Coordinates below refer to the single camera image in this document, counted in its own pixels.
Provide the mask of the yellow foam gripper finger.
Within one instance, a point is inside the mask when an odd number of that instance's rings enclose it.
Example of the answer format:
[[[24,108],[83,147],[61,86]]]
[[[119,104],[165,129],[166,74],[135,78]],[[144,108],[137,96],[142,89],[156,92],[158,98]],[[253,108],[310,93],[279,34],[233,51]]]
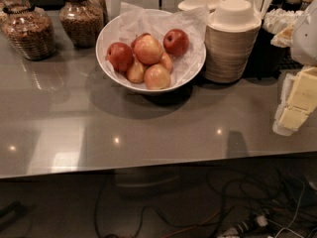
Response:
[[[280,104],[276,109],[272,130],[291,136],[317,108],[317,67],[305,65],[297,74],[288,73],[283,81]]]

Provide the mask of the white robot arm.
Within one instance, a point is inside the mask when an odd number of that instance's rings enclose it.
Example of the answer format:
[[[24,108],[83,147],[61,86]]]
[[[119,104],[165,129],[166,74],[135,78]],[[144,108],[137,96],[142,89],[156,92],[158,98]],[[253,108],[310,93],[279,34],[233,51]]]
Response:
[[[303,68],[296,75],[288,74],[282,84],[272,125],[282,136],[295,133],[317,108],[317,0],[295,22],[290,50],[291,58]]]

